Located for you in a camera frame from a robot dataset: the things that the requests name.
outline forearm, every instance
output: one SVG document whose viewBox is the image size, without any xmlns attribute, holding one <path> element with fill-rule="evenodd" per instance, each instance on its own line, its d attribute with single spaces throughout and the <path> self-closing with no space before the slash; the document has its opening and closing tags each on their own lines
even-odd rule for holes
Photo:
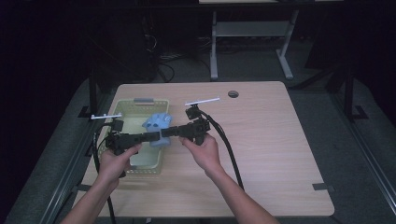
<svg viewBox="0 0 396 224">
<path fill-rule="evenodd" d="M 114 188 L 96 179 L 62 223 L 93 223 Z"/>
<path fill-rule="evenodd" d="M 238 223 L 278 224 L 277 220 L 251 199 L 222 168 L 207 174 L 219 188 L 225 202 L 238 220 Z"/>
</svg>

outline hand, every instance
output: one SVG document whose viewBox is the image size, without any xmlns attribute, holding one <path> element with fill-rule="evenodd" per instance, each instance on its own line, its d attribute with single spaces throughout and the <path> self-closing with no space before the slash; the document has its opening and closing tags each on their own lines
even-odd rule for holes
<svg viewBox="0 0 396 224">
<path fill-rule="evenodd" d="M 189 149 L 197 164 L 205 170 L 206 175 L 211 176 L 216 171 L 223 171 L 219 159 L 219 146 L 216 139 L 206 134 L 204 142 L 197 146 L 188 138 L 178 138 Z"/>
<path fill-rule="evenodd" d="M 115 189 L 119 184 L 119 177 L 122 171 L 131 168 L 129 158 L 138 152 L 141 147 L 141 144 L 130 147 L 119 156 L 114 155 L 114 153 L 109 149 L 103 152 L 98 179 L 104 181 L 111 188 Z"/>
</svg>

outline metal stand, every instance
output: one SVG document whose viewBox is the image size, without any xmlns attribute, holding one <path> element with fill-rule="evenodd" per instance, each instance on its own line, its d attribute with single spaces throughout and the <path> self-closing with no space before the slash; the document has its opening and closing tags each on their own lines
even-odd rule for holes
<svg viewBox="0 0 396 224">
<path fill-rule="evenodd" d="M 212 50 L 210 52 L 210 79 L 213 81 L 219 77 L 216 57 L 216 38 L 218 36 L 285 36 L 285 42 L 281 49 L 276 50 L 276 56 L 279 59 L 286 79 L 293 79 L 293 74 L 285 55 L 298 13 L 299 10 L 294 10 L 289 21 L 217 21 L 217 14 L 214 11 Z"/>
</svg>

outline wooden table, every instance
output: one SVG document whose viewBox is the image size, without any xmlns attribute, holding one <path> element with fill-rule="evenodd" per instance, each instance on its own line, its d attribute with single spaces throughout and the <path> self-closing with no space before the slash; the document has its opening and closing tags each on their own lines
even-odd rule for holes
<svg viewBox="0 0 396 224">
<path fill-rule="evenodd" d="M 229 97 L 229 91 L 238 91 L 239 97 Z M 171 126 L 178 126 L 189 122 L 186 102 L 218 96 L 219 102 L 199 106 L 226 132 L 246 192 L 277 217 L 332 215 L 328 191 L 313 188 L 323 180 L 281 82 L 121 85 L 109 111 L 119 99 L 168 99 Z M 234 178 L 226 147 L 214 129 L 209 133 L 218 139 L 221 163 Z M 82 184 L 91 185 L 96 177 L 91 160 Z M 76 202 L 83 194 L 78 193 Z M 217 187 L 176 137 L 164 149 L 159 175 L 127 176 L 111 198 L 117 217 L 233 216 Z M 107 206 L 100 216 L 109 216 Z"/>
</svg>

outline person's right hand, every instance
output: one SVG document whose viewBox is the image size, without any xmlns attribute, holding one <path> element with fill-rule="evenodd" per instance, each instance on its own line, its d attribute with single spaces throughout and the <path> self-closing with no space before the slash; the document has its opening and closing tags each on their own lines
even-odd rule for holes
<svg viewBox="0 0 396 224">
<path fill-rule="evenodd" d="M 200 146 L 188 138 L 179 137 L 178 139 L 183 146 L 189 149 L 197 164 L 205 170 L 207 175 L 223 170 L 219 159 L 218 143 L 210 134 L 206 134 L 205 140 Z"/>
</svg>

